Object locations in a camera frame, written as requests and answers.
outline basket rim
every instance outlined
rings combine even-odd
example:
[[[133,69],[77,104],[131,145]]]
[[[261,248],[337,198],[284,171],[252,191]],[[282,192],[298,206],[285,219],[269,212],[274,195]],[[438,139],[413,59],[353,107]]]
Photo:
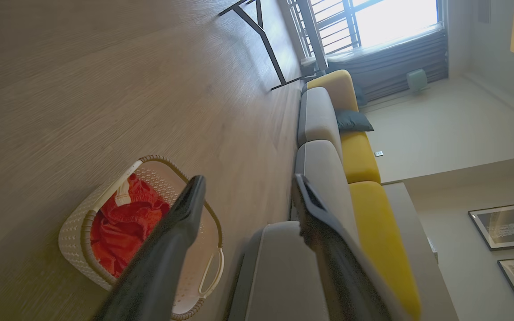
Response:
[[[145,157],[141,157],[138,159],[139,165],[142,165],[145,162],[161,162],[164,163],[166,166],[168,166],[171,170],[173,170],[174,173],[177,174],[178,177],[180,177],[184,183],[188,183],[189,179],[188,177],[182,173],[178,167],[171,162],[169,159],[159,156],[159,155],[148,155]],[[208,213],[211,215],[211,217],[214,219],[214,222],[216,223],[216,227],[218,229],[218,248],[223,248],[223,232],[222,232],[222,226],[220,224],[220,220],[217,218],[214,210],[212,207],[208,204],[206,200],[204,200],[204,207],[206,207]],[[92,247],[90,244],[90,230],[92,227],[92,222],[94,221],[94,218],[96,217],[96,211],[89,210],[88,213],[84,216],[84,220],[82,223],[82,228],[80,229],[80,245],[82,248],[83,256],[90,268],[98,274],[102,279],[104,279],[110,286],[114,286],[116,284],[116,278],[112,276],[106,269],[100,265],[98,260],[96,260],[96,257],[94,257],[94,253],[92,252]],[[190,318],[194,313],[196,313],[200,307],[203,304],[203,298],[200,298],[198,302],[190,309],[189,311],[185,313],[172,313],[172,319],[175,320],[185,320]]]

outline beige plastic basket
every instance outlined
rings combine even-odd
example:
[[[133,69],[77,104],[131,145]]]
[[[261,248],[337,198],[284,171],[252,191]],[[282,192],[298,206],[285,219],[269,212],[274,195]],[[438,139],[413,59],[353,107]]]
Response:
[[[188,182],[187,177],[166,158],[157,155],[145,156],[121,176],[113,177],[93,191],[67,218],[59,232],[59,248],[63,256],[82,274],[109,291],[116,283],[116,278],[94,257],[90,244],[90,229],[98,210],[132,173],[146,181],[170,205]],[[192,317],[198,312],[204,299],[216,288],[223,273],[222,241],[220,221],[206,202],[202,210],[198,236],[186,253],[180,274],[172,309],[173,320]],[[216,275],[207,289],[203,290],[214,258],[219,260]]]

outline sheer curtain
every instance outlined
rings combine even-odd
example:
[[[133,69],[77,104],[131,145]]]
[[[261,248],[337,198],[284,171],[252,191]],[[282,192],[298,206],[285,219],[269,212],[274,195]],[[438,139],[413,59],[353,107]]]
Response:
[[[311,65],[315,57],[302,60]],[[370,101],[408,89],[406,73],[424,69],[428,82],[448,77],[447,34],[443,23],[381,45],[327,55],[328,72],[349,71],[355,87]]]

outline throw pillow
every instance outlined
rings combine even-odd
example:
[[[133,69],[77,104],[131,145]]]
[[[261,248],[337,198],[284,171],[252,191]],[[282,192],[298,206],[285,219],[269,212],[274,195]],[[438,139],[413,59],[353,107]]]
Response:
[[[374,128],[368,118],[361,112],[353,110],[335,110],[339,132],[372,132]]]

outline red clothing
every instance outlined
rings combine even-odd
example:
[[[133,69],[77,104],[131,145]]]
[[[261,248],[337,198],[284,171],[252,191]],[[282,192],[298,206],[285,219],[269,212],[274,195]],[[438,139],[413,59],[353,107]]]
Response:
[[[94,257],[116,278],[170,210],[170,205],[135,174],[127,183],[102,205],[90,231]]]

